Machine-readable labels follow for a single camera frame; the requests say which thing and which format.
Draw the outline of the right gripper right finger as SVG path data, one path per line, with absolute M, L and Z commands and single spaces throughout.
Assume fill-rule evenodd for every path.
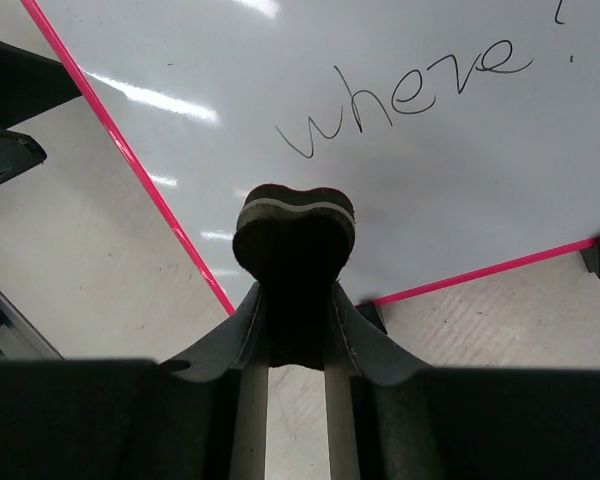
M 335 479 L 600 479 L 600 370 L 431 366 L 334 286 Z

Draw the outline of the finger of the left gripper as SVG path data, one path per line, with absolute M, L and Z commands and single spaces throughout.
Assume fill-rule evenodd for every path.
M 0 129 L 0 184 L 41 164 L 44 149 L 30 136 Z
M 60 62 L 0 41 L 0 128 L 10 128 L 81 95 Z

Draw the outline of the black bone-shaped eraser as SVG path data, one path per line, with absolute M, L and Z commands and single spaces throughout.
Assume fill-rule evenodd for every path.
M 339 190 L 263 184 L 247 195 L 232 249 L 264 294 L 272 368 L 324 368 L 327 298 L 354 244 L 354 207 Z

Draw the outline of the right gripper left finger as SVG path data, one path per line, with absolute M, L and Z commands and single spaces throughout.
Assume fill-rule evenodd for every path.
M 0 360 L 0 479 L 260 479 L 266 300 L 151 360 Z

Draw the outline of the pink framed whiteboard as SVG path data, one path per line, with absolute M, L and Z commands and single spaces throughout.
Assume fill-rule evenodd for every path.
M 224 308 L 264 183 L 352 201 L 352 299 L 600 235 L 600 1 L 28 1 Z

